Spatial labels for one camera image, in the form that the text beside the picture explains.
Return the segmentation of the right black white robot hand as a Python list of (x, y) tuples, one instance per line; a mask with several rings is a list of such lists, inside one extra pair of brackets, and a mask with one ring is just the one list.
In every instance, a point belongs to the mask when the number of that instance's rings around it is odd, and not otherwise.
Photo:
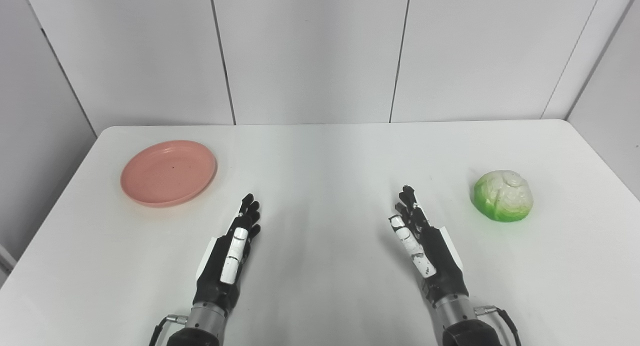
[(461, 298), (469, 292), (462, 267), (446, 229), (430, 224), (415, 190), (404, 185), (398, 194), (396, 215), (389, 221), (394, 234), (423, 280), (426, 300), (436, 307), (445, 298)]

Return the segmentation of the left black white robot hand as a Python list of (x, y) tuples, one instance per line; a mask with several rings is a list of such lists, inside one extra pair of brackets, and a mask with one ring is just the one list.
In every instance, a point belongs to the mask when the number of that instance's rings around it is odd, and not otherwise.
[(196, 281), (194, 305), (216, 305), (226, 315), (237, 305), (242, 270), (249, 258), (252, 241), (261, 231), (259, 207), (254, 195), (247, 194), (226, 234), (215, 239)]

